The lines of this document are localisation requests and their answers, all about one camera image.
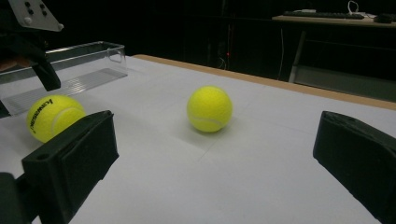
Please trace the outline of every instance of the wooden table edge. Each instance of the wooden table edge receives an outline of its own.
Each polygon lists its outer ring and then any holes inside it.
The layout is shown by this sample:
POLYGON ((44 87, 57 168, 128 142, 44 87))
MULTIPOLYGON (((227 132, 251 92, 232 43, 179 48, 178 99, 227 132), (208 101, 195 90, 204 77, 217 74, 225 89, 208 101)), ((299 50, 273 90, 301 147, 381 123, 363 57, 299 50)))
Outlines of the wooden table edge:
POLYGON ((308 87, 308 86, 304 86, 304 85, 274 80, 274 79, 270 79, 270 78, 256 77, 256 76, 252 76, 252 75, 231 72, 231 71, 222 70, 222 69, 218 69, 218 68, 206 67, 206 66, 202 66, 202 65, 198 65, 198 64, 193 64, 193 63, 184 63, 184 62, 179 62, 179 61, 175 61, 175 60, 169 60, 169 59, 165 59, 165 58, 149 56, 149 55, 145 55, 145 54, 136 54, 132 57, 141 59, 141 60, 154 62, 154 63, 162 63, 162 64, 172 65, 172 66, 176 66, 176 67, 187 68, 187 69, 191 69, 194 71, 205 72, 205 73, 216 75, 216 76, 230 77, 230 78, 254 82, 254 83, 258 83, 258 84, 262 84, 262 85, 266 85, 266 86, 277 87, 277 88, 281 88, 281 89, 288 90, 288 91, 297 91, 300 93, 306 93, 306 94, 316 95, 316 96, 320 96, 320 97, 326 97, 326 98, 350 102, 350 103, 354 103, 354 104, 370 105, 370 106, 386 108, 386 109, 390 109, 390 110, 396 110, 396 103, 393 103, 393 102, 382 101, 382 100, 367 98, 367 97, 358 96, 358 95, 351 95, 351 94, 337 92, 337 91, 328 91, 328 90, 323 90, 323 89, 319 89, 319 88, 308 87))

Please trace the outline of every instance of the table edge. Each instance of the table edge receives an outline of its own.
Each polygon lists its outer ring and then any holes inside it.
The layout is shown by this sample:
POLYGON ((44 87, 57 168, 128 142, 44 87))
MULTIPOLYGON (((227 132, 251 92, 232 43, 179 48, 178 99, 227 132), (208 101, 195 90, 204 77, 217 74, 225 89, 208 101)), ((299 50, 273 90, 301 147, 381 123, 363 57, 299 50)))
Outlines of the table edge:
POLYGON ((180 61, 150 56, 147 54, 136 54, 131 57, 154 62, 154 63, 162 63, 162 64, 172 65, 172 66, 176 66, 176 67, 180 67, 180 68, 187 68, 187 69, 194 70, 194 71, 205 72, 205 73, 216 75, 216 76, 230 77, 230 78, 234 78, 234 79, 244 80, 244 81, 262 84, 265 86, 276 87, 276 88, 280 88, 280 89, 284 89, 284 90, 288 90, 288 91, 297 91, 300 93, 316 95, 316 96, 320 96, 320 97, 350 102, 350 103, 359 104, 359 105, 369 105, 369 106, 375 106, 375 107, 380 107, 380 108, 385 108, 385 109, 390 109, 390 110, 396 110, 396 103, 393 103, 393 102, 382 101, 382 100, 377 100, 377 99, 373 99, 373 98, 367 98, 367 97, 363 97, 363 96, 352 95, 352 94, 347 94, 347 93, 342 93, 342 92, 337 92, 337 91, 328 91, 328 90, 323 90, 323 89, 319 89, 319 88, 315 88, 315 87, 308 87, 308 86, 304 86, 304 85, 274 80, 274 79, 270 79, 270 78, 266 78, 266 77, 256 77, 256 76, 252 76, 252 75, 248 75, 248 74, 242 74, 242 73, 222 70, 222 69, 218 69, 218 68, 206 67, 206 66, 202 66, 199 64, 184 63, 184 62, 180 62, 180 61))
POLYGON ((293 17, 293 16, 274 16, 273 21, 291 21, 291 22, 305 22, 314 24, 332 24, 345 26, 360 26, 360 27, 374 27, 374 28, 396 28, 396 22, 393 23, 379 23, 374 22, 373 18, 364 18, 363 20, 348 20, 348 19, 329 19, 329 18, 314 18, 314 17, 293 17))

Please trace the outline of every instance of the table surface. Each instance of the table surface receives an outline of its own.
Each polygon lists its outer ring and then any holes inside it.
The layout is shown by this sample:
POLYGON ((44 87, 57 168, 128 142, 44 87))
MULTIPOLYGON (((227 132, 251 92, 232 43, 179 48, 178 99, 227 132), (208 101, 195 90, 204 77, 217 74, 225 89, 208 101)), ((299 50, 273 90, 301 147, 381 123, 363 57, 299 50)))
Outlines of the table surface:
POLYGON ((338 24, 338 25, 396 28, 396 22, 378 23, 378 22, 374 22, 373 18, 368 18, 368 17, 365 17, 363 20, 348 20, 348 19, 330 19, 330 18, 313 18, 313 17, 292 17, 292 16, 281 15, 281 16, 275 16, 272 19, 275 21, 297 21, 297 22, 327 23, 327 24, 338 24))
MULTIPOLYGON (((128 77, 75 95, 114 113, 120 157, 70 223, 379 223, 312 155, 322 111, 396 136, 396 104, 136 55, 128 77), (218 133, 186 104, 203 85, 233 100, 218 133)), ((0 171, 38 148, 25 114, 0 119, 0 171)))

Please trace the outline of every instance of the yellow tennis ball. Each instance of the yellow tennis ball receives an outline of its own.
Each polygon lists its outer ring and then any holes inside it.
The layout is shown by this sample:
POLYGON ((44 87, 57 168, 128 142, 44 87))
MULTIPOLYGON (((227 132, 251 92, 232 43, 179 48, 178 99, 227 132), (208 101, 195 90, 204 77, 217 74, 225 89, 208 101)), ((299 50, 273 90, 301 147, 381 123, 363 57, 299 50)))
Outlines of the yellow tennis ball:
POLYGON ((227 92, 216 86, 194 91, 187 103, 187 115, 193 127, 213 133, 225 127, 233 114, 233 103, 227 92))
POLYGON ((26 125, 32 136, 46 143, 85 115, 77 100, 66 95, 49 95, 30 107, 26 125))

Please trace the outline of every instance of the transparent plastic box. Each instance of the transparent plastic box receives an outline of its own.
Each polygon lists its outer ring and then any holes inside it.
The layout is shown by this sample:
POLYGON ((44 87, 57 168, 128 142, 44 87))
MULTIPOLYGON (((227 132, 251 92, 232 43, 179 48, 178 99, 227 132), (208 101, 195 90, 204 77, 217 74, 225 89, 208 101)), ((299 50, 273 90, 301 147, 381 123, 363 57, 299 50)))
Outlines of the transparent plastic box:
POLYGON ((73 95, 128 75, 123 45, 98 41, 49 50, 47 54, 61 88, 46 91, 30 67, 0 73, 0 100, 4 107, 0 110, 16 116, 46 95, 73 95))

